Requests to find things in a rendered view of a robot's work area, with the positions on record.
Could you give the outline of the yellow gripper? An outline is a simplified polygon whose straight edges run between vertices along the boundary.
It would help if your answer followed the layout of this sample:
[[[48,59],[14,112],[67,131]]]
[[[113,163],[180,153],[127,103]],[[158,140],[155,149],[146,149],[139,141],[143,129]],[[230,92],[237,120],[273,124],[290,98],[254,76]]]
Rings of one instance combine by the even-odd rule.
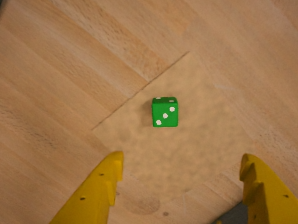
[[[48,224],[107,224],[123,179],[124,153],[109,153],[86,177]],[[298,199],[259,157],[244,153],[239,180],[248,224],[298,224]]]

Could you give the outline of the green die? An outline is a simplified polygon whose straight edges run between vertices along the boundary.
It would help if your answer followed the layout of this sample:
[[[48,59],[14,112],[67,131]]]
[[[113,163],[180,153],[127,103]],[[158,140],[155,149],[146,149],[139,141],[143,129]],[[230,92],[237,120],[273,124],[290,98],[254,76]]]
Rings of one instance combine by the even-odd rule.
[[[178,127],[179,105],[177,98],[154,98],[152,103],[153,127]]]

